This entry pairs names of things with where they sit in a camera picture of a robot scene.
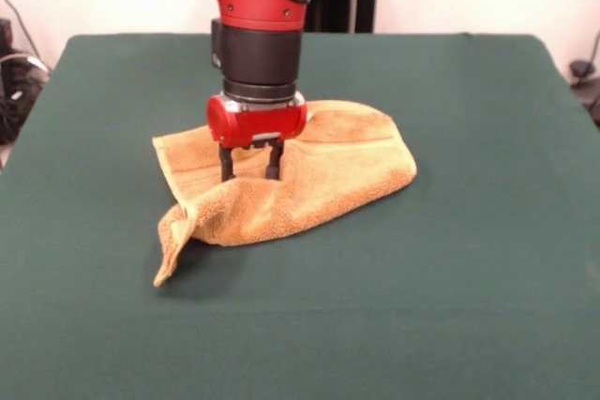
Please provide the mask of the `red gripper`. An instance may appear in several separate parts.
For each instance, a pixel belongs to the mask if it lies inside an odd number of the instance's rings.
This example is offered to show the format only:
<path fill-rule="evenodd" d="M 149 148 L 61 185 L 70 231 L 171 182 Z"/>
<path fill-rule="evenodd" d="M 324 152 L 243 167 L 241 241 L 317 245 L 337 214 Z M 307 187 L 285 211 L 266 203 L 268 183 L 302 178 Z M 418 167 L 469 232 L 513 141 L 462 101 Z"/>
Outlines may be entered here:
<path fill-rule="evenodd" d="M 265 178 L 278 180 L 284 141 L 304 130 L 308 104 L 299 92 L 291 100 L 272 104 L 241 102 L 220 94 L 208 99 L 206 116 L 212 137 L 220 144 L 222 182 L 235 178 L 233 148 L 247 148 L 267 141 L 270 141 L 271 151 Z"/>

